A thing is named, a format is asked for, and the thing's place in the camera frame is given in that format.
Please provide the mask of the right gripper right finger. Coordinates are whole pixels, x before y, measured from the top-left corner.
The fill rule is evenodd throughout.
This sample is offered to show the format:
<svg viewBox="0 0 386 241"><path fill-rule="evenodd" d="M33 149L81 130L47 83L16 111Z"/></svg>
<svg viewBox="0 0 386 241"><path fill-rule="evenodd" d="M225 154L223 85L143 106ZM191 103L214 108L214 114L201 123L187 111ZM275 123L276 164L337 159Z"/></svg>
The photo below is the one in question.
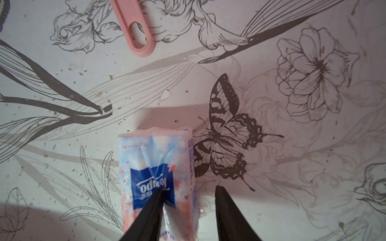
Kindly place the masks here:
<svg viewBox="0 0 386 241"><path fill-rule="evenodd" d="M215 206L219 241L261 241L223 186L216 186Z"/></svg>

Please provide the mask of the pink blue floral tissue pack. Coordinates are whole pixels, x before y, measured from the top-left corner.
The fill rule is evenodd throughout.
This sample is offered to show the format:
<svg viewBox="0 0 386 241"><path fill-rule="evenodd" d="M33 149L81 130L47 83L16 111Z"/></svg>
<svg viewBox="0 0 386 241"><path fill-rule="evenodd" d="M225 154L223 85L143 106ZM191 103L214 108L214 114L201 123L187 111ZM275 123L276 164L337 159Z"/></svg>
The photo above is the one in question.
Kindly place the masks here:
<svg viewBox="0 0 386 241"><path fill-rule="evenodd" d="M161 241L195 241L199 227L193 134L189 128L150 128L118 136L123 231L161 188Z"/></svg>

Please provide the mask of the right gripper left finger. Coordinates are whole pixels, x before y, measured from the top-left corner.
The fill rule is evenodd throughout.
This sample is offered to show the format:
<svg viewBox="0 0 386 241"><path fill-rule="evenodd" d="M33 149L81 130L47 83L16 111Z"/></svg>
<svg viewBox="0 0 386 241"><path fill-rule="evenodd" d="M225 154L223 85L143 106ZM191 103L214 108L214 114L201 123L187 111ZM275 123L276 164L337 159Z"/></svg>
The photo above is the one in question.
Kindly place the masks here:
<svg viewBox="0 0 386 241"><path fill-rule="evenodd" d="M157 188L120 241L158 241L163 204L162 189Z"/></svg>

